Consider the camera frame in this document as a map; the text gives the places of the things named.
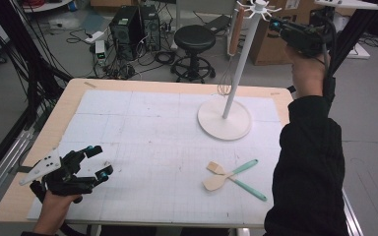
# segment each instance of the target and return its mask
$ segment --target person's arm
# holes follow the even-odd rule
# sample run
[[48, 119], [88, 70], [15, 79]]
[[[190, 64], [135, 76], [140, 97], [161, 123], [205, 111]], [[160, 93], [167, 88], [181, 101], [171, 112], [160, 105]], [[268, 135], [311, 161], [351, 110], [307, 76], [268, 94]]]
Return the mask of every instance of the person's arm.
[[79, 195], [57, 196], [47, 191], [33, 231], [23, 232], [22, 236], [55, 235], [66, 218], [70, 203], [78, 197]]
[[286, 48], [297, 99], [281, 133], [273, 181], [274, 207], [266, 236], [347, 235], [343, 201], [345, 161], [341, 127], [322, 97], [324, 65]]

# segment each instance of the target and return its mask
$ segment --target spatula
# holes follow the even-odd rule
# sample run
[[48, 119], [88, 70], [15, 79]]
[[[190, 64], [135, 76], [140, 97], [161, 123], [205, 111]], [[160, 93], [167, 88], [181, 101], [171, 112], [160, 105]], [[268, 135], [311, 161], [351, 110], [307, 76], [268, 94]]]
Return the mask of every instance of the spatula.
[[244, 170], [246, 170], [246, 169], [254, 166], [255, 164], [257, 164], [257, 162], [259, 162], [259, 160], [257, 160], [257, 159], [250, 160], [247, 163], [241, 165], [240, 167], [234, 169], [233, 171], [231, 171], [229, 173], [225, 173], [224, 175], [214, 175], [214, 176], [206, 179], [203, 182], [204, 186], [209, 191], [217, 190], [220, 187], [222, 187], [222, 185], [225, 182], [226, 178], [228, 178], [229, 176], [232, 176], [234, 174], [238, 174], [238, 173], [240, 173], [240, 172], [242, 172], [242, 171], [244, 171]]
[[[212, 172], [214, 172], [216, 174], [220, 174], [220, 175], [225, 174], [225, 170], [223, 169], [223, 167], [220, 166], [218, 163], [213, 162], [213, 161], [211, 161], [208, 164], [207, 169], [211, 170]], [[264, 196], [262, 193], [260, 193], [259, 191], [251, 188], [250, 186], [244, 184], [243, 182], [235, 179], [234, 176], [230, 176], [229, 179], [232, 180], [235, 184], [237, 184], [241, 188], [243, 188], [244, 190], [246, 190], [248, 193], [254, 195], [259, 200], [264, 201], [264, 202], [267, 200], [266, 196]]]

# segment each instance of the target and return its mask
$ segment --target vertical white pole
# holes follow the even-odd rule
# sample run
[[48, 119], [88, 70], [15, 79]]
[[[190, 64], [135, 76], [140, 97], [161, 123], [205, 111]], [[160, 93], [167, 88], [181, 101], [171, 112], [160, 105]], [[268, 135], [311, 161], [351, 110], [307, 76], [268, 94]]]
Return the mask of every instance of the vertical white pole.
[[238, 84], [240, 83], [241, 75], [244, 70], [245, 62], [247, 61], [248, 52], [250, 51], [251, 44], [253, 43], [254, 34], [256, 33], [257, 26], [259, 26], [261, 14], [254, 14], [251, 26], [247, 32], [247, 36], [242, 47], [241, 56], [238, 61], [237, 70], [235, 71], [234, 80], [232, 81], [231, 93], [226, 101], [225, 111], [223, 112], [222, 118], [226, 119], [228, 117], [229, 109], [231, 108], [232, 101], [235, 97], [235, 92], [237, 91]]

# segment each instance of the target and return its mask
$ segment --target chair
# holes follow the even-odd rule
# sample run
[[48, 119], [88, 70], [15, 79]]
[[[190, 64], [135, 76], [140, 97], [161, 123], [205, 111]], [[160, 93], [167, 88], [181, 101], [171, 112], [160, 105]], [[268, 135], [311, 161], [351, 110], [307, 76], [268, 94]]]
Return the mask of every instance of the chair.
[[186, 26], [177, 30], [174, 34], [174, 42], [177, 46], [186, 51], [186, 56], [175, 61], [170, 68], [170, 72], [178, 76], [177, 82], [181, 79], [190, 82], [204, 78], [216, 76], [215, 69], [211, 64], [198, 54], [212, 48], [216, 43], [214, 34], [202, 26]]

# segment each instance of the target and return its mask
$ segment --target black jacket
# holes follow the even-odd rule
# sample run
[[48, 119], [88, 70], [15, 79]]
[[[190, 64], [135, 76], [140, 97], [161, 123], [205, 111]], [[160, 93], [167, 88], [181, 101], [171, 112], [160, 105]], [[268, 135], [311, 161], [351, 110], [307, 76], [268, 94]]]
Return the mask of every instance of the black jacket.
[[281, 133], [275, 204], [265, 219], [265, 236], [348, 235], [341, 127], [328, 118], [321, 96], [299, 98], [288, 108], [290, 124]]

